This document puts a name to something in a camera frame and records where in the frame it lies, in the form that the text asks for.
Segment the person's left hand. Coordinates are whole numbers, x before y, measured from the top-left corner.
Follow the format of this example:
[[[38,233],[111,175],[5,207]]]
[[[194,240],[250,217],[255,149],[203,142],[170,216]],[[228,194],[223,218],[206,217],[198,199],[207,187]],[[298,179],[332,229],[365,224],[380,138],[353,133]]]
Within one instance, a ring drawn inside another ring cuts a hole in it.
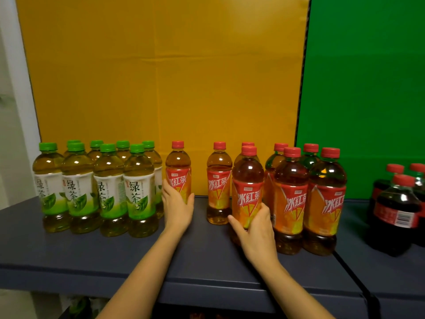
[[[162,182],[165,230],[181,237],[190,225],[193,214],[187,214],[186,203],[166,179]]]

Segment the person's right hand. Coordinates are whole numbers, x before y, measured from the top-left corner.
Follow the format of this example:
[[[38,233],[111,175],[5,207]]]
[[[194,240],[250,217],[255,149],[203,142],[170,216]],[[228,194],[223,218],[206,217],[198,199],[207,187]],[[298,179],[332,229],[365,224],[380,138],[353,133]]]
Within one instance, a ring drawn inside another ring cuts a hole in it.
[[[245,257],[258,272],[279,267],[269,208],[262,203],[245,239],[239,239]]]

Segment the red cap iced tea bottle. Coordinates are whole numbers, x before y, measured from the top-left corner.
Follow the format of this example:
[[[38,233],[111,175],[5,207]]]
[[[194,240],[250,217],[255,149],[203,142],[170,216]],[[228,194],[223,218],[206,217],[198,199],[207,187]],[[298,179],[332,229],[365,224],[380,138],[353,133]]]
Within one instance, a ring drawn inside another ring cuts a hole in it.
[[[232,169],[232,216],[247,231],[262,207],[264,169],[254,143],[243,143]]]
[[[165,165],[167,182],[187,203],[192,193],[192,168],[190,157],[184,151],[184,141],[172,141],[172,151],[167,156]]]

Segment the person's right forearm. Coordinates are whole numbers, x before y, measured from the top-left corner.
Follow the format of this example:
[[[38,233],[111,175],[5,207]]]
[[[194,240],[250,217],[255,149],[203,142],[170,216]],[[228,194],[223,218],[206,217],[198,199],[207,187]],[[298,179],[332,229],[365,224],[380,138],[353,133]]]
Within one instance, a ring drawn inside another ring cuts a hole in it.
[[[277,259],[261,261],[255,268],[288,319],[336,319]]]

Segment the person's left forearm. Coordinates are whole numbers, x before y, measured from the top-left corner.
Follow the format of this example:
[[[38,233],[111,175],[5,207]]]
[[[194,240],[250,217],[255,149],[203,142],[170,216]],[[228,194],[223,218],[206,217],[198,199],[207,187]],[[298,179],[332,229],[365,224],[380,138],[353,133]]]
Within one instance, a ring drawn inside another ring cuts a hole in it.
[[[187,226],[167,224],[97,319],[150,319],[173,254]]]

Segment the dark grey shelf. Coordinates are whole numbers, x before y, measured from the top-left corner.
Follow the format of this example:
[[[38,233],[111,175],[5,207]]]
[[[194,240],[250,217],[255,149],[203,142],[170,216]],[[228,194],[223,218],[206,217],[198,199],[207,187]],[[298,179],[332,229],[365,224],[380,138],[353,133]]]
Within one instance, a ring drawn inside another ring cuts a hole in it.
[[[229,238],[205,219],[196,198],[191,225],[169,267],[158,302],[273,313],[278,307]],[[425,319],[425,248],[393,258],[360,237],[362,201],[345,203],[333,255],[302,250],[278,258],[290,275],[337,318]],[[142,239],[100,232],[46,233],[38,198],[0,210],[0,288],[110,298],[164,228]]]

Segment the group of orange label drinks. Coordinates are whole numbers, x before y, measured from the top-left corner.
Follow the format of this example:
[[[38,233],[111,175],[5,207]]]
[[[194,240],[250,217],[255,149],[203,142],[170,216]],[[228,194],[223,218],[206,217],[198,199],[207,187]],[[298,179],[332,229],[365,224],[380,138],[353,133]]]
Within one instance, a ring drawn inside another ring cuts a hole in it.
[[[329,256],[335,251],[337,229],[346,194],[347,175],[339,164],[339,148],[276,143],[264,173],[264,203],[270,208],[276,249],[295,255],[301,248]]]

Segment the group of green tea bottles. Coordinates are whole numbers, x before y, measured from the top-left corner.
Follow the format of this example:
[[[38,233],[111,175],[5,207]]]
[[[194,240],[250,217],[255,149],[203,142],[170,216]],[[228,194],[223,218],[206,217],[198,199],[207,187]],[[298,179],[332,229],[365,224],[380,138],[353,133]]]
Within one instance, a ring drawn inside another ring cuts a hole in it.
[[[33,162],[35,189],[47,233],[70,230],[84,234],[101,225],[93,159],[79,140],[68,143],[67,156],[55,142],[40,142],[40,155]]]

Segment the yellow cardboard backdrop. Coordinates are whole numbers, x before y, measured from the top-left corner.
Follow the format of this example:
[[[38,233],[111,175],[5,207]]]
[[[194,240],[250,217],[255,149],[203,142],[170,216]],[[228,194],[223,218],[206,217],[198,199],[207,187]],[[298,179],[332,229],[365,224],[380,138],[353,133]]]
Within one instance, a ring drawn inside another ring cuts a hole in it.
[[[16,0],[42,141],[294,146],[309,0]]]

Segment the dark cola bottle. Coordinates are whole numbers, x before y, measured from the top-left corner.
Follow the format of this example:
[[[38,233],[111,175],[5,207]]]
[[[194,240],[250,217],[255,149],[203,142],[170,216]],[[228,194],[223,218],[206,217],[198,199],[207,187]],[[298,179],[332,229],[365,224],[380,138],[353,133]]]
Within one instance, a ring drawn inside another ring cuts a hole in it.
[[[383,179],[377,179],[373,183],[373,191],[369,199],[369,206],[367,209],[367,217],[370,218],[373,215],[373,211],[376,204],[376,199],[379,194],[391,186],[391,180],[395,174],[403,174],[405,167],[399,164],[387,164],[386,175]]]
[[[413,192],[421,202],[421,211],[418,213],[418,223],[413,234],[413,243],[425,247],[425,164],[411,163],[409,170],[415,178]]]
[[[422,211],[422,203],[413,191],[415,184],[415,177],[396,174],[389,188],[377,196],[365,233],[365,242],[371,248],[391,257],[410,249]]]

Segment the green backdrop panel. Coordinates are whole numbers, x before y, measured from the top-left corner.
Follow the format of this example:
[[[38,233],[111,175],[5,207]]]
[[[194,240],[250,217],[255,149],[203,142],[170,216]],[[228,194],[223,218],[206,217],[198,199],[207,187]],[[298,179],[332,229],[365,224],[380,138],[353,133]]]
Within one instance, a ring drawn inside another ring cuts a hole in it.
[[[425,163],[425,0],[311,0],[297,146],[341,151],[347,199]]]

